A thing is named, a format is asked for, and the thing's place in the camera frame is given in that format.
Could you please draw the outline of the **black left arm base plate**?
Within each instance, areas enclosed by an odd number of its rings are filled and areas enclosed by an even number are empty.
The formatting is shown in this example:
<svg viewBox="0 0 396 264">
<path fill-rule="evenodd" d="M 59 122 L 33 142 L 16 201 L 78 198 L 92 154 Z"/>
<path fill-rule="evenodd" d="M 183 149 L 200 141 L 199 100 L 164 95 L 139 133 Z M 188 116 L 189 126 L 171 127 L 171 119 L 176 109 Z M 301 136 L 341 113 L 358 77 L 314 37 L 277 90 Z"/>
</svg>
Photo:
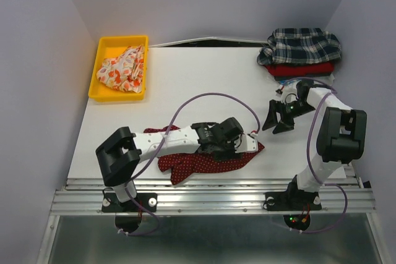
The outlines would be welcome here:
<svg viewBox="0 0 396 264">
<path fill-rule="evenodd" d="M 135 201 L 152 213 L 157 210 L 158 195 L 156 193 L 137 193 Z M 101 211 L 103 213 L 137 213 L 140 208 L 132 201 L 121 203 L 115 193 L 105 192 Z"/>
</svg>

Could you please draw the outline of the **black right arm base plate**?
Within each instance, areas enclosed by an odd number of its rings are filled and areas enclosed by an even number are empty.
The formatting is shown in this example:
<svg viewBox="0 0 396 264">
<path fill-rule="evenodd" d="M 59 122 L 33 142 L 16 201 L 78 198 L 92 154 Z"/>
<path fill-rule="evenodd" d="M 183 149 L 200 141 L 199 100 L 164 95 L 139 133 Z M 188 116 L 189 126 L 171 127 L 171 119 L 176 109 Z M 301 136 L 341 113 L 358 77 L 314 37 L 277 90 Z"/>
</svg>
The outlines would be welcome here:
<svg viewBox="0 0 396 264">
<path fill-rule="evenodd" d="M 266 192 L 264 206 L 268 211 L 319 211 L 322 209 L 317 192 Z"/>
</svg>

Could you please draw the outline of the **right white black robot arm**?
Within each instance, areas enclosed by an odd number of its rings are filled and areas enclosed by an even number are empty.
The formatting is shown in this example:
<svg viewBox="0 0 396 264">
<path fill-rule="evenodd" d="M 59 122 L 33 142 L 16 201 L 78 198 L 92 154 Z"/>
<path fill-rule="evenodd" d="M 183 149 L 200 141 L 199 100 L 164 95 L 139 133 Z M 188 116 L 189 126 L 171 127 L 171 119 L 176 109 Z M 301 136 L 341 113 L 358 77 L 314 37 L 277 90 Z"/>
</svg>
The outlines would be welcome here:
<svg viewBox="0 0 396 264">
<path fill-rule="evenodd" d="M 292 178 L 285 191 L 265 193 L 263 207 L 268 211 L 321 210 L 319 190 L 324 182 L 338 168 L 363 155 L 367 114 L 340 101 L 331 86 L 317 79 L 289 80 L 276 92 L 280 99 L 270 101 L 263 130 L 289 132 L 295 128 L 295 118 L 310 112 L 314 121 L 322 122 L 315 154 L 310 152 L 315 122 L 309 128 L 307 167 Z"/>
</svg>

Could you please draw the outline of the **dark red polka dot skirt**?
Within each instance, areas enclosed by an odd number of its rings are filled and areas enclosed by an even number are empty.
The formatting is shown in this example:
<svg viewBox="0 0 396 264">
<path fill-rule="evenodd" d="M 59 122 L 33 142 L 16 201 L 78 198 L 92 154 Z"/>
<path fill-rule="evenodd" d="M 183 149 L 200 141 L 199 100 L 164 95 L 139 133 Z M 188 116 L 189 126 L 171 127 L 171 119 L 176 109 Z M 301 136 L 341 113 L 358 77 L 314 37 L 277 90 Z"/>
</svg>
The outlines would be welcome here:
<svg viewBox="0 0 396 264">
<path fill-rule="evenodd" d="M 205 153 L 185 154 L 178 153 L 158 157 L 157 165 L 161 172 L 171 171 L 170 181 L 173 185 L 182 183 L 194 173 L 218 174 L 230 172 L 245 167 L 265 147 L 260 142 L 254 153 L 243 153 L 238 159 L 215 161 L 213 156 Z"/>
</svg>

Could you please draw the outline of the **navy white plaid skirt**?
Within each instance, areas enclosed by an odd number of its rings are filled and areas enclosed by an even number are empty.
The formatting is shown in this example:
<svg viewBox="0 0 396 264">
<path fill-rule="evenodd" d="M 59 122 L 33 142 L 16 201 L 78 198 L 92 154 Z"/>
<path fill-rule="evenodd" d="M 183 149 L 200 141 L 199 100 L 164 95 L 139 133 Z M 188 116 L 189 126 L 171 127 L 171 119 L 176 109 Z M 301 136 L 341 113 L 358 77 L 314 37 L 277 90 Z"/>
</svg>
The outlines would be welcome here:
<svg viewBox="0 0 396 264">
<path fill-rule="evenodd" d="M 320 28 L 278 28 L 259 51 L 257 63 L 262 66 L 293 66 L 338 61 L 342 47 L 338 38 Z"/>
</svg>

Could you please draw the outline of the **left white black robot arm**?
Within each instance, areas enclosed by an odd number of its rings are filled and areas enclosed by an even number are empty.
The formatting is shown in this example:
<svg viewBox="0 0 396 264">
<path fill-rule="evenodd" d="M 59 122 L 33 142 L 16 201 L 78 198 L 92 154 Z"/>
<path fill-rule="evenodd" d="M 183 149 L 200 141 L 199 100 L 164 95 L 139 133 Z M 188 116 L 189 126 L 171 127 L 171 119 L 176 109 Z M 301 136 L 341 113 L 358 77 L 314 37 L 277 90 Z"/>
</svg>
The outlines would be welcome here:
<svg viewBox="0 0 396 264">
<path fill-rule="evenodd" d="M 114 190 L 116 203 L 125 211 L 137 206 L 130 180 L 139 163 L 157 156 L 203 153 L 216 161 L 232 160 L 255 145 L 233 117 L 221 123 L 201 122 L 164 132 L 132 133 L 117 129 L 95 150 L 104 185 Z"/>
</svg>

